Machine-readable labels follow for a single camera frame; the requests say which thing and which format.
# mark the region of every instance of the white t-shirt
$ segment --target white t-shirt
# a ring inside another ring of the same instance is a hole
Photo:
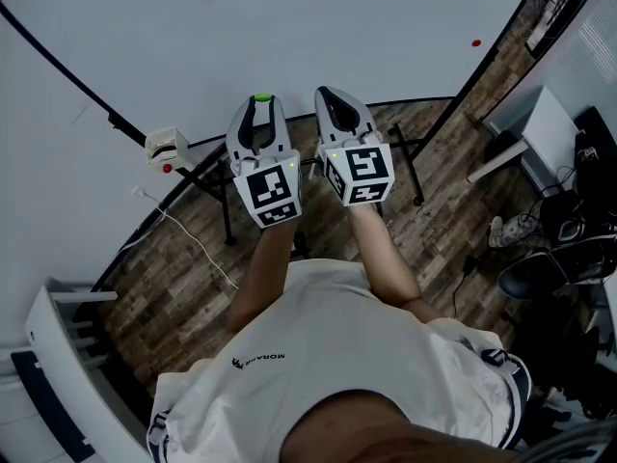
[[[422,324],[383,304],[359,264],[295,262],[282,297],[215,359],[159,377],[152,419],[162,414],[163,428],[150,437],[164,440],[170,463],[278,461],[311,407],[366,390],[412,423],[497,446],[512,394],[470,343],[502,347],[493,333],[447,318]]]

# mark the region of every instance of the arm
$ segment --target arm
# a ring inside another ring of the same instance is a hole
[[[267,229],[229,306],[228,332],[234,335],[282,295],[293,235],[299,218]]]
[[[442,317],[422,300],[414,273],[372,204],[350,206],[349,220],[372,292],[385,304],[405,309],[421,322]]]

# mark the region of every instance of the white cable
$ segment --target white cable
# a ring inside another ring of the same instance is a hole
[[[205,256],[208,258],[208,260],[210,262],[212,262],[212,264],[214,265],[214,267],[216,267],[223,276],[225,276],[225,279],[228,281],[228,283],[233,286],[235,289],[238,289],[238,286],[229,279],[229,276],[225,273],[225,271],[223,269],[221,269],[221,266],[219,266],[219,264],[217,264],[214,260],[212,260],[212,258],[210,257],[210,255],[208,254],[208,251],[205,250],[205,247],[203,246],[203,244],[199,241],[198,238],[196,238],[195,236],[193,236],[188,230],[186,230],[186,228],[184,228],[184,225],[182,225],[179,221],[177,221],[173,216],[170,216],[169,214],[167,214],[167,211],[164,211],[163,209],[161,209],[158,205],[161,204],[160,201],[154,199],[148,192],[145,191],[140,191],[138,193],[139,195],[143,196],[143,197],[147,197],[149,199],[152,199],[153,201],[156,202],[157,206],[156,208],[159,210],[159,212],[163,215],[164,218],[169,218],[171,219],[174,223],[176,223],[179,227],[182,228],[182,230],[189,235],[189,237],[191,237],[193,240],[195,240],[200,247],[203,249],[203,252],[205,253]]]

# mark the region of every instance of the desk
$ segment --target desk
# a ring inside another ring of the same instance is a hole
[[[520,140],[469,174],[467,177],[469,182],[479,180],[527,150],[535,152],[555,182],[568,174],[562,167],[574,166],[578,128],[549,88],[542,87],[531,111],[521,116],[508,130]],[[573,180],[574,177],[569,177],[564,182],[563,188],[566,190],[572,188]]]
[[[115,296],[50,293],[43,286],[26,320],[26,334],[54,393],[96,453],[107,463],[151,463],[146,428],[102,372],[89,368],[92,359],[76,349],[61,315],[63,303],[75,306],[86,301],[113,300]]]

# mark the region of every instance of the wood-pattern flooring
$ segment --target wood-pattern flooring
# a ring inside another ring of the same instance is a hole
[[[500,316],[504,310],[516,315],[518,305],[498,291],[496,277],[522,250],[485,253],[487,230],[493,216],[507,218],[527,210],[537,195],[519,168],[497,172],[474,185],[466,182],[466,174],[482,163],[491,139],[477,121],[533,62],[519,39],[529,25],[528,20],[524,23],[524,12],[466,101],[416,159],[424,205],[412,202],[414,187],[400,150],[393,151],[396,182],[384,203],[390,235],[416,272],[425,299],[443,313],[453,314],[452,293],[462,279],[465,257],[482,256],[457,292],[457,317],[468,326],[495,331],[506,344],[514,332]],[[406,137],[413,139],[430,128],[446,104],[447,100],[399,103],[374,107],[372,112],[386,138],[398,122]],[[290,122],[288,128],[302,157],[313,157],[315,118]],[[233,184],[228,185],[228,200],[235,246],[225,245],[220,204],[199,189],[188,189],[170,212],[237,283],[260,231]],[[300,231],[307,237],[310,255],[358,259],[345,213],[327,180],[305,177],[303,201]],[[151,395],[160,373],[185,370],[217,349],[234,290],[174,223],[163,221],[132,249],[109,285],[119,299],[101,306],[98,316],[115,354]]]

